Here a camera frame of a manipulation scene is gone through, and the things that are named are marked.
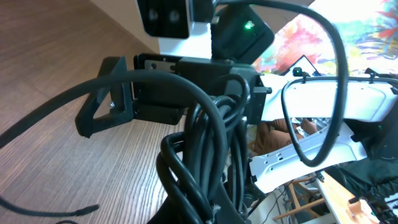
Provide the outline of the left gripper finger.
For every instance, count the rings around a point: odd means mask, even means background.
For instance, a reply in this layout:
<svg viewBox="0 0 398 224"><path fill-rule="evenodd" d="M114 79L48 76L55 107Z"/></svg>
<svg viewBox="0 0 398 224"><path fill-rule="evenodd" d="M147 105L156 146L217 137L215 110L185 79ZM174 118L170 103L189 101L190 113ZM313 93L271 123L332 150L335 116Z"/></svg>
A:
<svg viewBox="0 0 398 224"><path fill-rule="evenodd" d="M190 198L176 185L171 186L169 196L148 224L173 223L250 223L243 210L237 211L224 184L218 184L215 196L211 199Z"/></svg>

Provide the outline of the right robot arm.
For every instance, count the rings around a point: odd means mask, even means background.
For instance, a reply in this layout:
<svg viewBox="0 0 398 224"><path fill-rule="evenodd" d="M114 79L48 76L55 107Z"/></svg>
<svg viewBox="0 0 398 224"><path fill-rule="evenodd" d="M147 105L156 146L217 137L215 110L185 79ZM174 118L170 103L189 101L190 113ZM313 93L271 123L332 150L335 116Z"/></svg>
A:
<svg viewBox="0 0 398 224"><path fill-rule="evenodd" d="M236 189L242 190L247 171L258 178L257 186L270 192L285 180L318 171L341 162L365 158L365 149L354 142L344 119L381 121L392 111L397 97L387 92L390 78L349 77L343 41L335 28L319 13L303 6L277 1L260 1L260 6L297 12L317 21L330 36L338 62L335 77L281 77L251 72L239 73L240 65L212 60L214 55L210 25L194 25L194 35L187 39L163 37L159 40L162 57L174 59L174 68L141 69L143 84L155 85L150 102L132 99L131 84L117 83L127 74L122 57L103 60L100 78L108 84L93 90L79 111L75 123L86 138L99 131L133 119L175 124L188 114L181 140L183 159L176 159L169 149L161 157L186 189L206 195L223 190L220 182L230 149L235 150ZM263 100L255 99L255 80L260 88L271 88ZM330 117L329 127L306 140L294 139L270 159L247 157L243 117L260 121L293 117Z"/></svg>

